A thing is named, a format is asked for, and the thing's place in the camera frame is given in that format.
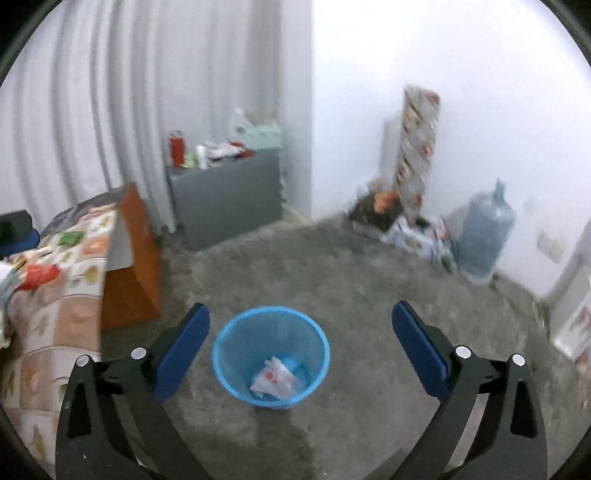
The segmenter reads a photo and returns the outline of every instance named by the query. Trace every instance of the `gray cabinet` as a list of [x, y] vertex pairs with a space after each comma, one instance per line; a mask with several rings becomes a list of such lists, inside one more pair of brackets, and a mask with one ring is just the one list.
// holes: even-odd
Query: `gray cabinet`
[[207, 170], [167, 167], [187, 246], [201, 250], [282, 217], [278, 151]]

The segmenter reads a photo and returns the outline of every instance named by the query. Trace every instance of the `blue trash can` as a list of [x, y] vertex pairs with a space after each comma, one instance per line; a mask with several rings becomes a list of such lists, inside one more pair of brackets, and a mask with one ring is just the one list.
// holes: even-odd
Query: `blue trash can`
[[[301, 391], [287, 399], [262, 398], [250, 390], [265, 360], [277, 357], [295, 375]], [[226, 325], [213, 345], [213, 369], [234, 397], [250, 405], [291, 408], [324, 380], [330, 364], [326, 335], [310, 317], [285, 307], [247, 310]]]

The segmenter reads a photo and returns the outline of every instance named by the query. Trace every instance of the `large plastic water bottle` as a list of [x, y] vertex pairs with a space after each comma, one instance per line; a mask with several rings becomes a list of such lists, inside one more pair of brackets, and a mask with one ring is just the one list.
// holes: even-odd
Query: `large plastic water bottle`
[[496, 181], [492, 193], [481, 193], [470, 202], [462, 234], [456, 244], [460, 272], [477, 284], [488, 283], [496, 261], [515, 224], [515, 212], [503, 195], [505, 184]]

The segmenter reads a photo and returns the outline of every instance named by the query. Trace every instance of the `electrical socket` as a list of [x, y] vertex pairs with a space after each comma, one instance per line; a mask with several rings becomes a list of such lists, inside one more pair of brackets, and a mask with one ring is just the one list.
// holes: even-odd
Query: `electrical socket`
[[543, 230], [538, 234], [536, 245], [538, 250], [554, 263], [560, 263], [566, 250], [561, 239], [551, 239]]

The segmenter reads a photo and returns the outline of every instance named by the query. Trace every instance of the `carpet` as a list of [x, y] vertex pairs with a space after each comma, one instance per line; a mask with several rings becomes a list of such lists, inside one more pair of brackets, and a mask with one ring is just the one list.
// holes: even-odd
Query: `carpet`
[[[305, 228], [280, 222], [202, 252], [187, 251], [168, 236], [162, 288], [162, 317], [105, 334], [103, 354], [114, 358], [149, 345], [194, 302], [208, 306], [209, 337], [165, 408], [218, 480], [388, 478], [438, 406], [392, 332], [390, 309], [402, 299], [452, 343], [469, 345], [479, 356], [525, 356], [543, 409], [550, 473], [591, 422], [581, 409], [575, 368], [547, 344], [535, 322], [491, 289], [359, 236], [343, 219]], [[325, 382], [290, 411], [243, 404], [213, 374], [217, 334], [236, 314], [262, 305], [304, 312], [330, 342]], [[451, 465], [462, 462], [483, 405], [480, 398]]]

